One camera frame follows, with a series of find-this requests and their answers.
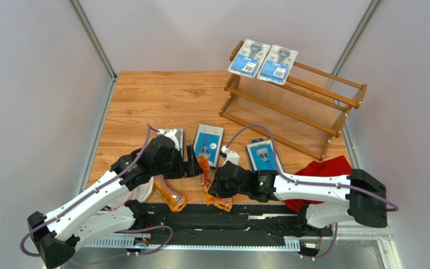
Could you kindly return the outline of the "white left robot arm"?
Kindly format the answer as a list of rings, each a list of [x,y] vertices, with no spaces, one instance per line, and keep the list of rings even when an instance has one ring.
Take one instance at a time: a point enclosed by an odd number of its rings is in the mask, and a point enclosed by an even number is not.
[[[139,201],[129,201],[103,215],[99,211],[155,176],[180,179],[203,174],[193,146],[188,145],[186,150],[188,160],[183,161],[177,139],[157,136],[141,149],[121,156],[95,184],[65,205],[46,214],[32,213],[27,224],[28,238],[37,250],[34,256],[40,257],[46,268],[57,268],[98,238],[143,228],[146,212]]]

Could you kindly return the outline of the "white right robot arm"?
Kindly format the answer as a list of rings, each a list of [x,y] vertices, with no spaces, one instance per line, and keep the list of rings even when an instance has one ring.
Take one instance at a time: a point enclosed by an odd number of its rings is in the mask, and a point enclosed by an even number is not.
[[[216,170],[208,193],[218,198],[243,194],[258,202],[310,200],[298,215],[301,225],[312,228],[345,221],[373,228],[388,225],[386,187],[362,169],[352,169],[347,175],[313,177],[275,170],[252,172],[229,161]]]

